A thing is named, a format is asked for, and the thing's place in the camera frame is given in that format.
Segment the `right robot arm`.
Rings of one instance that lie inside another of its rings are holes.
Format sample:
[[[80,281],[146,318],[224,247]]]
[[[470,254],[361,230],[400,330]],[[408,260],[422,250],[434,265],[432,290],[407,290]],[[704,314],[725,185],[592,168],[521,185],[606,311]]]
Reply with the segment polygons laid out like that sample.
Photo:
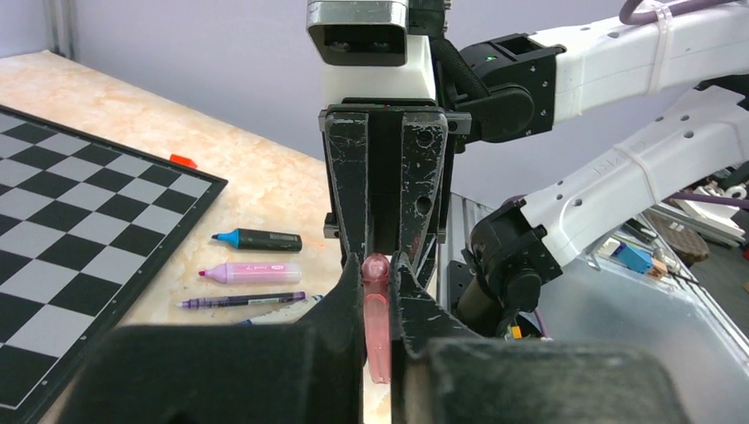
[[[469,238],[463,325],[503,331],[615,226],[748,157],[748,4],[628,1],[618,16],[456,49],[446,1],[311,1],[332,211],[345,257],[431,276],[454,156],[499,143],[520,199]]]

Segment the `blue black highlighter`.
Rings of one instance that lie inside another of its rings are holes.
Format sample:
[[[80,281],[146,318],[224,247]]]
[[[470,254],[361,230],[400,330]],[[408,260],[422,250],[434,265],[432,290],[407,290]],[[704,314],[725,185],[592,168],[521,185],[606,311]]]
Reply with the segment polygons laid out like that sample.
[[[263,252],[300,252],[302,239],[297,234],[237,228],[230,232],[216,233],[212,239],[238,250]]]

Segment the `dark thin pen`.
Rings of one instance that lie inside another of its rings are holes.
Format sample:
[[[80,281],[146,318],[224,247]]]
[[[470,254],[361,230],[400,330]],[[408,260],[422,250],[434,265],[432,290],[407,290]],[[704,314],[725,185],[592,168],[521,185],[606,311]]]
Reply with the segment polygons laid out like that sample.
[[[223,307],[242,307],[265,304],[284,304],[306,299],[303,291],[279,292],[267,294],[233,295],[225,297],[206,297],[182,300],[176,303],[183,309],[206,309]]]

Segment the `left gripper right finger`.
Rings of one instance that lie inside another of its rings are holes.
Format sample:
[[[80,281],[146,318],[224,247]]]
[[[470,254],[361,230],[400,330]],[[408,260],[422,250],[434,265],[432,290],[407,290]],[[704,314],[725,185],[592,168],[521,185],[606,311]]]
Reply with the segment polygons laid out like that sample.
[[[670,375],[628,346],[480,337],[390,262],[395,423],[686,423]]]

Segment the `lilac highlighter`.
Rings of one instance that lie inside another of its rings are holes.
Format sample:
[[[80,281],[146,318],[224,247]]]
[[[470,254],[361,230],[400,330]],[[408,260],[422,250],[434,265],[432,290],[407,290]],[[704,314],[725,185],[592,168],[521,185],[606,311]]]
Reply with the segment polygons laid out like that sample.
[[[225,262],[198,275],[219,284],[296,284],[302,267],[291,262]]]

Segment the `blue capped white marker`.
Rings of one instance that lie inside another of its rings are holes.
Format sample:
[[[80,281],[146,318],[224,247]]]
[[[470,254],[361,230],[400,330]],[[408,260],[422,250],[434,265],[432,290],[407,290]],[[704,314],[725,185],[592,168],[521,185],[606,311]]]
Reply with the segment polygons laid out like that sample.
[[[313,307],[324,299],[321,294],[316,294],[308,299],[291,303],[289,306],[246,319],[238,325],[264,325],[264,324],[286,324],[294,323],[307,314]]]

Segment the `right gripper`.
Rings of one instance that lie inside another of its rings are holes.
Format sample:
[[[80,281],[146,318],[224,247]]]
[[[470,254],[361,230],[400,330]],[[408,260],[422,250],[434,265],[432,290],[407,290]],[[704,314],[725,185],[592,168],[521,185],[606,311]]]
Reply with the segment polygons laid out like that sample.
[[[407,254],[427,286],[445,240],[454,155],[472,117],[426,104],[334,104],[319,115],[331,210],[344,258]]]

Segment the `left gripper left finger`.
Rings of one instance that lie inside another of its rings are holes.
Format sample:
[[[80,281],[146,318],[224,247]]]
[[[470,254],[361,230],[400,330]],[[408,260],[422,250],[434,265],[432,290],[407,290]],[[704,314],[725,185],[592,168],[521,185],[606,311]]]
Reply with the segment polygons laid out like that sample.
[[[360,261],[292,324],[123,326],[87,356],[62,423],[360,423]]]

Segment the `pink highlighter cap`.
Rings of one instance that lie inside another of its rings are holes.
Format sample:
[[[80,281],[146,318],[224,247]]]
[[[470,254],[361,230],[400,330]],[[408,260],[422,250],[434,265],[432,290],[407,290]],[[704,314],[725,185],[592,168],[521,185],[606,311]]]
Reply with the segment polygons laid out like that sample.
[[[390,384],[390,262],[382,254],[371,254],[361,266],[363,321],[370,378],[375,384]]]

